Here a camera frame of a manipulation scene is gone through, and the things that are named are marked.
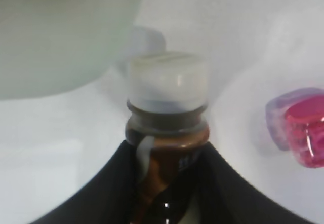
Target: pink object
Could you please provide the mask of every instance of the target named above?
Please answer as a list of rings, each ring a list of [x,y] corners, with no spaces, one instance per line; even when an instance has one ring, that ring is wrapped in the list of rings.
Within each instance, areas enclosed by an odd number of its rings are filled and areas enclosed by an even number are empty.
[[[324,167],[324,96],[290,107],[285,121],[287,139],[297,161],[305,167]]]

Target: plastic bottle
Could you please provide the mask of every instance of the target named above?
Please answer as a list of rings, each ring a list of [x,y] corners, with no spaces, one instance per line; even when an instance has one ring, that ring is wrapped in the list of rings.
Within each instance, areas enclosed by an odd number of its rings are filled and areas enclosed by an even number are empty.
[[[137,191],[131,224],[198,224],[195,162],[209,128],[206,65],[194,55],[167,52],[128,66],[132,112],[129,144],[137,148]]]

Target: brown label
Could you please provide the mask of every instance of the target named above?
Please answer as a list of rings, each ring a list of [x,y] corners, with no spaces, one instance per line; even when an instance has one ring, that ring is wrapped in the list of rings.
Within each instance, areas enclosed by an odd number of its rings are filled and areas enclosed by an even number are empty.
[[[137,147],[137,204],[132,224],[179,223],[196,187],[195,161],[208,128],[181,137],[144,137]]]

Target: white bottle cap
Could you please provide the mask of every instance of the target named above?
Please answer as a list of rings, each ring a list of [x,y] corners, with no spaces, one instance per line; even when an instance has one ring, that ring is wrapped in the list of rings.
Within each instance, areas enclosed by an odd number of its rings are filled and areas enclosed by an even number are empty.
[[[128,66],[129,101],[158,114],[184,113],[207,103],[207,66],[182,52],[142,56]]]

